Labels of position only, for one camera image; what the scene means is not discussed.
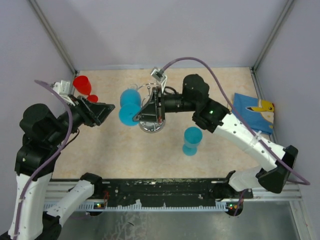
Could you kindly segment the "blue wine glass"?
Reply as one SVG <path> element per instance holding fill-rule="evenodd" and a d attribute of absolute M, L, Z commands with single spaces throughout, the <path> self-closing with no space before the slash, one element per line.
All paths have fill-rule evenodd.
<path fill-rule="evenodd" d="M 192 126 L 184 132 L 184 144 L 182 151 L 187 156 L 194 156 L 197 153 L 198 146 L 203 139 L 203 133 L 200 128 Z"/>
<path fill-rule="evenodd" d="M 137 121 L 133 117 L 141 109 L 141 96 L 135 89 L 127 89 L 120 96 L 120 110 L 118 113 L 119 120 L 126 126 L 136 126 Z"/>

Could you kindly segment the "red wine glass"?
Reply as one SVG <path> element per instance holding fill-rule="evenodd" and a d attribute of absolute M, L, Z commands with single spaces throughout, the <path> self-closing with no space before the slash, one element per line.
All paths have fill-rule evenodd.
<path fill-rule="evenodd" d="M 85 95 L 87 100 L 93 103 L 97 103 L 99 98 L 95 94 L 91 94 L 92 85 L 85 75 L 79 75 L 74 80 L 72 85 L 82 95 Z"/>

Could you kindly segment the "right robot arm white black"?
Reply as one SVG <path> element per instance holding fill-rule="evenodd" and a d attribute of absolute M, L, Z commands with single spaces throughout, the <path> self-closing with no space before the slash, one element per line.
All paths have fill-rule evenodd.
<path fill-rule="evenodd" d="M 160 124 L 166 113 L 192 112 L 192 120 L 198 127 L 231 141 L 259 164 L 251 169 L 231 171 L 224 182 L 226 185 L 241 197 L 246 190 L 258 187 L 280 194 L 295 165 L 298 150 L 250 132 L 243 120 L 209 97 L 209 90 L 209 85 L 198 74 L 183 79 L 181 94 L 164 94 L 159 86 L 153 87 L 149 100 L 132 120 Z"/>

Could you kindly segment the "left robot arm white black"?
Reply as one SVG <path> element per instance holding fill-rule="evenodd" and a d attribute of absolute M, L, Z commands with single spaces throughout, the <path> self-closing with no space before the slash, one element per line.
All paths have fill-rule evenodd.
<path fill-rule="evenodd" d="M 24 111 L 19 123 L 24 134 L 14 168 L 17 196 L 11 226 L 0 236 L 3 240 L 56 240 L 80 204 L 103 192 L 103 179 L 85 173 L 58 203 L 44 210 L 56 161 L 70 135 L 81 125 L 100 126 L 115 109 L 113 104 L 91 102 L 83 96 L 63 98 L 58 94 L 57 98 L 65 107 L 60 116 L 37 103 Z"/>

